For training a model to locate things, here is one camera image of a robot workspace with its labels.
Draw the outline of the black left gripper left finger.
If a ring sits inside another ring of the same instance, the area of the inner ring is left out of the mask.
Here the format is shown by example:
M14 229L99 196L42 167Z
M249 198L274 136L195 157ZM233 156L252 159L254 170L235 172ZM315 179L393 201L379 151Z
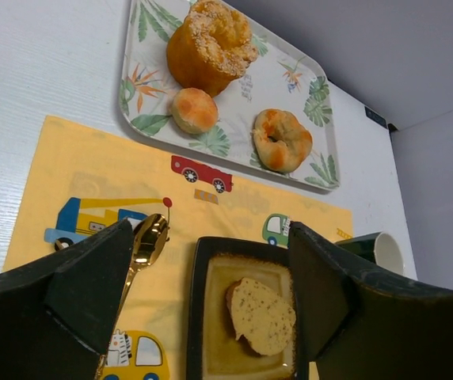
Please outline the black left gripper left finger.
M123 220L0 274L0 379L92 379L131 259Z

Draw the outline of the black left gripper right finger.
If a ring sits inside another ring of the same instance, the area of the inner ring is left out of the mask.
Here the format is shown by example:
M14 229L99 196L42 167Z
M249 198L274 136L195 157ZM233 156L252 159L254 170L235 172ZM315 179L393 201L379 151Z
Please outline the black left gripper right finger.
M453 379L453 290L395 274L293 222L299 365L321 379Z

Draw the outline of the herb bread slice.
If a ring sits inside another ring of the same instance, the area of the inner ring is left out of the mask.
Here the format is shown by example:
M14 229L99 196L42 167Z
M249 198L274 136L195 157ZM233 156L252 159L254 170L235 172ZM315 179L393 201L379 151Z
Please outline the herb bread slice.
M292 341L295 310L271 287L243 277L228 287L226 307L235 339L245 339L258 355L280 354Z

